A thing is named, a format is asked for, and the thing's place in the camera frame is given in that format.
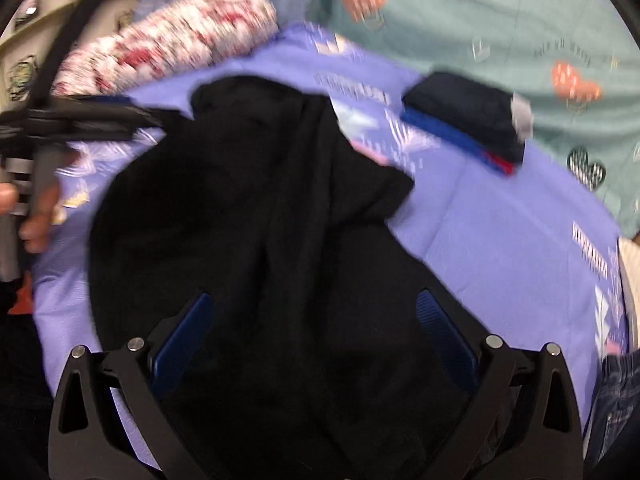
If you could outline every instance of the navy blue folded cloth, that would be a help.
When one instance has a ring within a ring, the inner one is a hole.
[[[513,126],[513,94],[446,72],[434,72],[402,98],[407,111],[437,118],[467,134],[486,152],[521,165],[524,142]]]

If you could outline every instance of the pink and white knit blanket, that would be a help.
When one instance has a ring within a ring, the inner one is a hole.
[[[52,94],[115,94],[247,54],[277,30],[268,0],[175,0],[117,34],[71,51]]]

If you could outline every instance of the metal screw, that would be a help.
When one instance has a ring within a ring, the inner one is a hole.
[[[502,340],[502,338],[499,335],[494,335],[494,334],[487,336],[487,338],[485,339],[485,342],[487,343],[487,346],[489,348],[493,348],[494,350],[497,350],[504,344],[504,341]]]
[[[84,355],[84,346],[82,345],[74,346],[73,349],[71,350],[71,357],[75,359],[78,359],[83,355]]]
[[[548,343],[546,345],[546,351],[549,352],[551,355],[560,355],[560,353],[562,352],[562,350],[560,349],[559,345],[556,343]]]
[[[144,345],[145,345],[144,339],[142,339],[141,337],[135,337],[129,340],[129,342],[127,343],[127,348],[132,352],[137,352],[138,350],[142,350]]]

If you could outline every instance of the teal bedsheet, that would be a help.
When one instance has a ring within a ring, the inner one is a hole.
[[[312,0],[308,19],[423,73],[531,101],[534,139],[640,229],[640,50],[609,0]]]

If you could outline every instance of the purple bedsheet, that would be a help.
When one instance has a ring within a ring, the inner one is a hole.
[[[347,137],[414,177],[414,192],[391,222],[398,239],[510,345],[560,344],[585,423],[603,354],[627,345],[620,231],[602,204],[531,143],[521,170],[504,177],[402,123],[402,92],[420,76],[315,25],[292,25],[252,56],[129,94],[143,105],[189,112],[195,88],[238,73],[329,94]],[[60,172],[66,220],[33,269],[34,318],[53,391],[74,345],[100,350],[85,267],[100,195],[160,135],[147,130],[129,143],[78,143],[80,164]],[[153,463],[130,420],[126,426],[141,458]]]

